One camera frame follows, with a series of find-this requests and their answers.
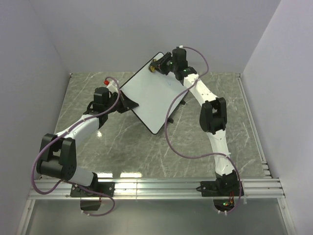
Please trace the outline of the white rectangular whiteboard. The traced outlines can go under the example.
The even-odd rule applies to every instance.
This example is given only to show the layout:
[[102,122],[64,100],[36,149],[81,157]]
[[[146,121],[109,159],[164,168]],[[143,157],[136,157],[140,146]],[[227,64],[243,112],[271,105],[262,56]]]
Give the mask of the white rectangular whiteboard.
[[133,109],[133,113],[156,135],[164,126],[171,102],[186,88],[176,80],[173,73],[163,75],[150,72],[148,67],[151,62],[149,60],[127,80],[121,86],[121,91],[139,105]]

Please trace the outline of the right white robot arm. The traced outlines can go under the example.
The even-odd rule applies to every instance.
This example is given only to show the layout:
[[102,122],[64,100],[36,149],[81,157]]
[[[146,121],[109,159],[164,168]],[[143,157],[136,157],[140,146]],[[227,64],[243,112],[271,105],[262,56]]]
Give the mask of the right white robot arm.
[[226,141],[227,105],[223,97],[218,97],[202,82],[202,74],[187,62],[188,47],[179,46],[153,59],[149,64],[150,72],[163,75],[173,73],[175,78],[185,87],[177,97],[190,92],[201,106],[200,127],[207,134],[211,147],[211,156],[215,160],[216,180],[211,186],[203,184],[199,191],[208,191],[218,196],[242,195],[242,183],[238,170],[230,158]]

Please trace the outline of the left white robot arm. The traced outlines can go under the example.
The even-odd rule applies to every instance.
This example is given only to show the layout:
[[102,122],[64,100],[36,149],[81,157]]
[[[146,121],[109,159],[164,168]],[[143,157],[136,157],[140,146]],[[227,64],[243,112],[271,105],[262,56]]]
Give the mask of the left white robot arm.
[[64,131],[43,137],[32,173],[81,186],[86,196],[95,196],[100,190],[98,176],[78,167],[76,148],[105,124],[110,113],[124,113],[138,106],[120,90],[112,92],[105,87],[96,88],[93,100],[78,121]]

